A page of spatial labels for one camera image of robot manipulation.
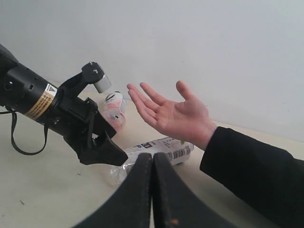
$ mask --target black sleeve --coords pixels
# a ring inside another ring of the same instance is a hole
[[[286,150],[218,127],[200,170],[280,227],[304,227],[304,161]]]

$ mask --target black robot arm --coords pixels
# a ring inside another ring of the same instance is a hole
[[[93,100],[78,97],[89,84],[94,84],[99,93],[111,86],[95,62],[86,64],[81,73],[57,88],[0,45],[0,105],[12,113],[13,123],[17,121],[16,113],[21,113],[44,125],[45,133],[51,129],[62,135],[82,164],[122,165],[127,155],[111,140],[115,129],[100,115]],[[22,152],[15,145],[13,134],[12,144]]]

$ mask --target open palm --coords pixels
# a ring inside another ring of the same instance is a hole
[[[182,82],[176,84],[184,102],[170,101],[155,92],[146,83],[140,84],[147,98],[136,86],[129,84],[129,95],[143,120],[161,134],[191,142],[206,148],[215,124],[209,118],[206,106]]]

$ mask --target plastic bottle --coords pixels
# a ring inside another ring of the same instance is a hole
[[[153,140],[124,150],[128,155],[128,160],[122,166],[108,165],[104,167],[105,181],[111,186],[121,184],[134,166],[140,153],[163,152],[167,154],[172,165],[185,162],[190,158],[190,152],[194,145],[189,142],[183,142],[170,137]]]
[[[109,94],[104,103],[101,115],[117,131],[121,131],[125,126],[125,110],[127,102],[125,97],[118,91]]]

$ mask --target yellow label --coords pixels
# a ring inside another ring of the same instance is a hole
[[[37,100],[34,106],[25,115],[33,120],[39,118],[51,105],[57,93],[57,88],[51,84],[47,84],[41,97]]]

